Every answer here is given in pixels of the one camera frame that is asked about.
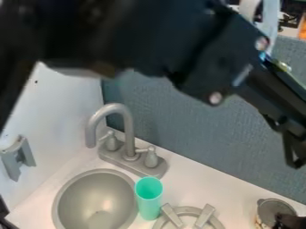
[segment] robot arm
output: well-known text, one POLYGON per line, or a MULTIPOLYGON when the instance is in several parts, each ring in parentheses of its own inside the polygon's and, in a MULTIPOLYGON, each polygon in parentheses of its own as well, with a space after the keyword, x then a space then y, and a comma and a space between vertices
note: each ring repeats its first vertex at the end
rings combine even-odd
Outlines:
POLYGON ((221 1, 6 0, 0 30, 1 128, 36 61, 110 78, 133 68, 209 106, 240 96, 283 135, 287 164, 306 164, 305 88, 221 1))

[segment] faucet base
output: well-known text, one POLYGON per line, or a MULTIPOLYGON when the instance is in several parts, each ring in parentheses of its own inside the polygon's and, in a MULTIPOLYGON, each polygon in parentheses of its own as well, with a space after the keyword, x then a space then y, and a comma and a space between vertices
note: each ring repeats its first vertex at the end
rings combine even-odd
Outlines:
POLYGON ((107 161, 113 165, 117 165, 133 174, 140 177, 143 176, 154 176, 158 179, 162 178, 168 169, 167 162, 162 158, 158 157, 158 165, 154 168, 147 168, 145 166, 144 160, 147 153, 141 153, 140 157, 134 161, 127 161, 123 158, 124 147, 122 146, 117 151, 108 151, 103 145, 98 150, 98 156, 100 159, 107 161))

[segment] faucet spout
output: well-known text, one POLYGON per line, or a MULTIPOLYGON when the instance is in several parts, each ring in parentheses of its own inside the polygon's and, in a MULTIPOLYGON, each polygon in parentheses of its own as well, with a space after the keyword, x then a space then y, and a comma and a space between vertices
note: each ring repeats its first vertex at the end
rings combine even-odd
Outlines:
POLYGON ((88 148, 95 148, 97 145, 96 129, 98 124, 107 116, 119 114, 123 117, 126 156, 135 156, 135 134, 131 111, 123 104, 108 104, 99 109, 89 119, 85 127, 85 141, 88 148))

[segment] white countertop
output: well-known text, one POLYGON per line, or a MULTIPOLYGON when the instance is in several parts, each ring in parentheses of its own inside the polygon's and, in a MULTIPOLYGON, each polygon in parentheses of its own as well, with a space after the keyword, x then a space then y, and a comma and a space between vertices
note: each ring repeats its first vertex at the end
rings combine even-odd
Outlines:
MULTIPOLYGON (((119 139, 123 134, 116 132, 119 139)), ((136 139, 138 148, 149 143, 136 139)), ((98 158, 96 149, 82 148, 80 153, 51 176, 34 193, 24 200, 6 218, 21 229, 55 229, 51 207, 57 192, 75 175, 96 168, 111 168, 129 175, 134 181, 138 176, 98 158)), ((192 206, 203 208, 207 203, 216 208, 215 216, 226 229, 253 228, 258 199, 276 198, 291 204, 300 216, 306 216, 306 206, 277 195, 253 184, 224 174, 203 164, 157 147, 157 153, 169 164, 161 179, 164 184, 163 203, 173 207, 192 206)), ((146 222, 137 216, 129 229, 150 229, 154 221, 146 222)))

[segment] faucet handle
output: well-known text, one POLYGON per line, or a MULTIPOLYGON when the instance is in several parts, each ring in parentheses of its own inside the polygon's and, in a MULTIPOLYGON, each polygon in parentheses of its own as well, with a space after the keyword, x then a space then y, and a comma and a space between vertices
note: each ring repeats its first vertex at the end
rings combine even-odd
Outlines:
POLYGON ((148 148, 136 149, 137 154, 147 153, 144 164, 147 168, 154 168, 158 165, 158 156, 154 146, 148 148))
POLYGON ((98 141, 104 141, 108 151, 117 151, 120 148, 119 140, 115 136, 115 132, 112 130, 108 131, 107 134, 98 141))

